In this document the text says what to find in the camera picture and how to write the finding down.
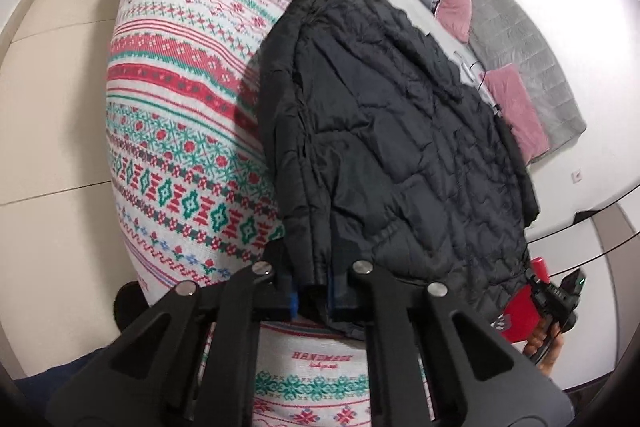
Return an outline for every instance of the tile grout line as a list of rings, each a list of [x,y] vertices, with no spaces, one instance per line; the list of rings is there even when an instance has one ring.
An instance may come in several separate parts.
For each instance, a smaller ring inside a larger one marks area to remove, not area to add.
[[[64,188],[63,190],[56,190],[54,192],[47,192],[46,194],[39,194],[37,196],[30,196],[28,198],[22,198],[21,200],[7,201],[6,203],[0,203],[0,208],[4,208],[14,203],[23,203],[25,201],[37,200],[38,198],[46,198],[47,196],[54,196],[56,194],[64,194],[65,192],[71,192],[72,190],[79,190],[80,188],[96,187],[97,185],[106,185],[111,183],[111,180],[105,182],[90,183],[88,185],[81,185],[80,187]]]
[[[44,35],[45,33],[54,32],[56,30],[61,30],[63,28],[72,28],[73,26],[85,26],[87,24],[96,24],[98,22],[111,22],[111,21],[115,21],[115,18],[113,18],[113,19],[102,19],[102,20],[99,20],[99,21],[87,21],[87,22],[76,22],[76,23],[73,23],[73,24],[65,24],[63,26],[57,26],[56,28],[50,28],[49,30],[44,30],[44,31],[41,31],[41,32],[38,32],[38,33],[27,35],[25,37],[20,37],[19,39],[15,39],[15,41],[11,41],[9,46],[11,47],[12,44],[15,44],[16,42],[21,42],[24,39],[29,39],[29,38],[35,37],[37,35]]]

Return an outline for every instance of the pink cushion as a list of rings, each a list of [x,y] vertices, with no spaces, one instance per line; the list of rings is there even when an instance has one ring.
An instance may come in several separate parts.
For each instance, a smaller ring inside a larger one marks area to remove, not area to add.
[[[460,42],[469,42],[471,0],[440,0],[436,20]]]
[[[511,126],[524,163],[549,150],[549,139],[531,103],[516,66],[507,64],[499,70],[484,74],[484,85],[502,110],[502,116]]]

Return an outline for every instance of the dark blue fabric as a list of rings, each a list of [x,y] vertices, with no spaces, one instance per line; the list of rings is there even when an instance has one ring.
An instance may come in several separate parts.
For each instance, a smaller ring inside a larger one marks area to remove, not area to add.
[[[71,380],[73,375],[87,365],[100,351],[101,349],[96,349],[94,352],[73,362],[51,367],[43,373],[33,375],[32,377],[20,378],[20,380],[15,380],[14,383],[26,397],[33,409],[39,414],[44,415],[47,403],[53,394],[66,384],[66,382]]]

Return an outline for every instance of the black quilted jacket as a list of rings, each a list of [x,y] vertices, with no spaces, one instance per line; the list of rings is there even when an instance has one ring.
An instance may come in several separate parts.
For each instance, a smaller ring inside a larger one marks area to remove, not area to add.
[[[298,283],[326,284],[333,233],[497,317],[525,283],[538,208],[508,128],[436,41],[386,0],[295,0],[260,56],[258,127]]]

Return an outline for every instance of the red object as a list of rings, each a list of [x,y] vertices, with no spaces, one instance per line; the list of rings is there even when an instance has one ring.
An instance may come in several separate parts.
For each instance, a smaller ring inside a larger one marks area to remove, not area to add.
[[[542,257],[533,259],[531,267],[541,280],[549,282],[549,272]],[[531,286],[527,284],[509,301],[502,317],[496,321],[496,329],[513,344],[527,340],[539,321],[540,315],[531,301]]]

